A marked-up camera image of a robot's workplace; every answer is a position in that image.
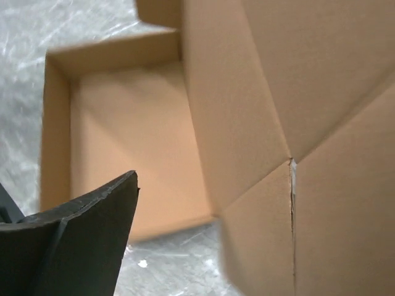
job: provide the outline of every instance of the brown cardboard box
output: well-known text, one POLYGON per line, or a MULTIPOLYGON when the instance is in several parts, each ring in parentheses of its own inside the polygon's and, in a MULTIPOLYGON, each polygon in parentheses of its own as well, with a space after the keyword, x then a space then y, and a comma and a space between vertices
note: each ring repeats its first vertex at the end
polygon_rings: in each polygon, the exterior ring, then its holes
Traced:
POLYGON ((131 239, 220 217, 246 295, 395 295, 393 1, 137 4, 47 54, 42 208, 136 169, 131 239))

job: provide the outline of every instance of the cardboard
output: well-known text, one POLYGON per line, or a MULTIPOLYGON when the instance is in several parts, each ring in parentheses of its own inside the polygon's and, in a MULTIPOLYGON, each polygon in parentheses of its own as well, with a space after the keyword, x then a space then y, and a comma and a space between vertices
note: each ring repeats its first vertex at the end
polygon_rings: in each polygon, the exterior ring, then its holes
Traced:
POLYGON ((133 169, 131 239, 219 217, 246 295, 395 294, 392 2, 136 3, 47 54, 42 208, 133 169))

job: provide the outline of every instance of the open cardboard box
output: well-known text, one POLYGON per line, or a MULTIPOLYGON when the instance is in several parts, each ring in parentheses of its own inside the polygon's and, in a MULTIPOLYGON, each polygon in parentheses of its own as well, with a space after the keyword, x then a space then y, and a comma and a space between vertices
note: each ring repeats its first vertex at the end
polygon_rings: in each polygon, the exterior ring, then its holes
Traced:
POLYGON ((132 240, 220 217, 246 295, 394 295, 393 3, 137 5, 173 29, 47 54, 42 209, 134 169, 132 240))

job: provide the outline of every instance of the black object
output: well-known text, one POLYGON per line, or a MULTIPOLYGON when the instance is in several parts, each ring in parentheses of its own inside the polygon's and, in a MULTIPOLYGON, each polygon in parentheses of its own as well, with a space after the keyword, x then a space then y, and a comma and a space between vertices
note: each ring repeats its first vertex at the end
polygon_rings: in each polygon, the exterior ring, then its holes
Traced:
POLYGON ((138 191, 131 171, 24 217, 0 185, 0 296, 113 296, 138 191))

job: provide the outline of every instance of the metallic gray surface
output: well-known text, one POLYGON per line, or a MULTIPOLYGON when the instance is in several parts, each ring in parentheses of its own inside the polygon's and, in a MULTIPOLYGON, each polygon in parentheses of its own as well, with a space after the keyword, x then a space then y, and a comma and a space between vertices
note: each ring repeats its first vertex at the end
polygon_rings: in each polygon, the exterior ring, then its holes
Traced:
MULTIPOLYGON (((44 55, 49 47, 158 30, 132 0, 0 1, 0 183, 38 210, 44 55)), ((218 225, 128 246, 115 295, 238 294, 218 267, 218 225)))

